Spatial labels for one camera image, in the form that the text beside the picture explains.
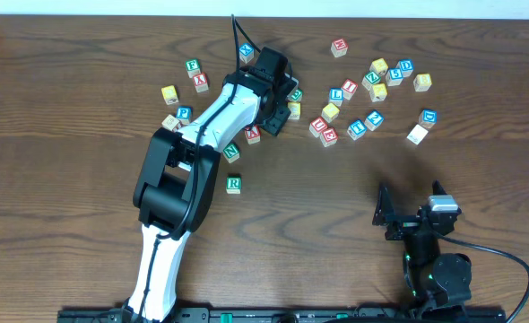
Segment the green B block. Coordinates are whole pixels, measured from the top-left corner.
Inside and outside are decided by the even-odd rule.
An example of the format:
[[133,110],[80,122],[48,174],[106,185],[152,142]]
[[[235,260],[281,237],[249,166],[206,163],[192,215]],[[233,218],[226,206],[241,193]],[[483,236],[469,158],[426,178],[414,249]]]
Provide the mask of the green B block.
[[289,97],[289,101],[290,102],[301,102],[302,96],[303,96],[303,91],[301,89],[297,89]]

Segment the green R block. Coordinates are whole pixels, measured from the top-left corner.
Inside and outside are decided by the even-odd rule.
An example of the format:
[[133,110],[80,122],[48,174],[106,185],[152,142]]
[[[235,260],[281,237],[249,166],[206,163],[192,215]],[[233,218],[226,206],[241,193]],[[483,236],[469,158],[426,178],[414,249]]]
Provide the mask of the green R block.
[[242,178],[240,176],[228,176],[226,178],[226,192],[228,194],[240,194],[242,190]]

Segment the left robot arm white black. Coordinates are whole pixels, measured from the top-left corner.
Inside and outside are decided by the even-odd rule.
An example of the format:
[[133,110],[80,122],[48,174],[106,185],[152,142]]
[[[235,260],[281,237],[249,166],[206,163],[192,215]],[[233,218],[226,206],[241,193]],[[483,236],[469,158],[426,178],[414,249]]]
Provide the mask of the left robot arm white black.
[[221,154],[244,129],[278,135],[291,113],[286,99],[298,85],[288,58],[262,48],[254,65],[225,77],[221,95],[195,121],[153,134],[133,196],[143,254],[126,322],[162,322],[172,312],[186,241],[208,213]]

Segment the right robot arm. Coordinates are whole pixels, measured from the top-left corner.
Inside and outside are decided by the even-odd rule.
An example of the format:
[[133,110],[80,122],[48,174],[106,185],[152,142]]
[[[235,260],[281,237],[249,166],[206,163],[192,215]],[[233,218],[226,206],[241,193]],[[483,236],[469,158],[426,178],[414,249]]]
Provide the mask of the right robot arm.
[[386,240],[404,244],[403,274],[414,297],[409,312],[415,319],[434,310],[462,308],[472,297],[471,260],[463,254],[443,254],[438,242],[455,229],[461,213],[438,181],[427,203],[412,215],[397,214],[386,186],[379,186],[372,224],[386,228]]

